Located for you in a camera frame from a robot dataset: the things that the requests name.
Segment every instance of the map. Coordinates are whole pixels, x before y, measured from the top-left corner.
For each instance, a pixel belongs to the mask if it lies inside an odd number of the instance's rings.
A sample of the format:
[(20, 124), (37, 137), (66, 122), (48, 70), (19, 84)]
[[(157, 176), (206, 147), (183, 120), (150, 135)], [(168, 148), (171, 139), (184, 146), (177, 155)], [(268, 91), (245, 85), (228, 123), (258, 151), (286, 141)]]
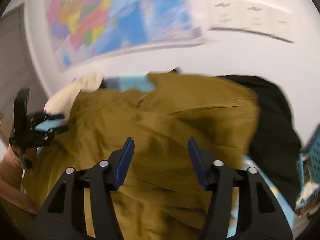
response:
[(59, 65), (138, 45), (202, 35), (190, 0), (47, 0), (46, 18)]

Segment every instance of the crumpled fabric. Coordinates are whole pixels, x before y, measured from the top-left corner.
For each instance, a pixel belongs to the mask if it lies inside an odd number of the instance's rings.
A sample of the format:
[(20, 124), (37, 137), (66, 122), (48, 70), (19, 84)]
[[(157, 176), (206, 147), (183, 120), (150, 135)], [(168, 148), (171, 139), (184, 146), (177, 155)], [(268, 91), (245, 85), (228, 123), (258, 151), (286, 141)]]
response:
[(93, 73), (84, 77), (75, 79), (72, 83), (65, 85), (54, 96), (50, 97), (44, 106), (44, 111), (48, 114), (64, 114), (64, 120), (70, 116), (73, 102), (76, 100), (80, 91), (94, 92), (103, 80), (104, 76)]
[(261, 77), (230, 75), (223, 78), (252, 89), (258, 95), (260, 119), (249, 156), (294, 209), (300, 190), (296, 161), (301, 142), (292, 127), (291, 111), (285, 95), (276, 84)]
[[(24, 176), (23, 186), (38, 208), (66, 168), (91, 168), (132, 137), (135, 152), (124, 185), (111, 193), (124, 239), (200, 236), (211, 192), (197, 181), (188, 139), (195, 137), (201, 148), (241, 168), (257, 128), (257, 98), (223, 78), (172, 73), (148, 78), (156, 88), (146, 93), (79, 93), (70, 130), (45, 147)], [(88, 190), (84, 198), (87, 233), (94, 236)]]

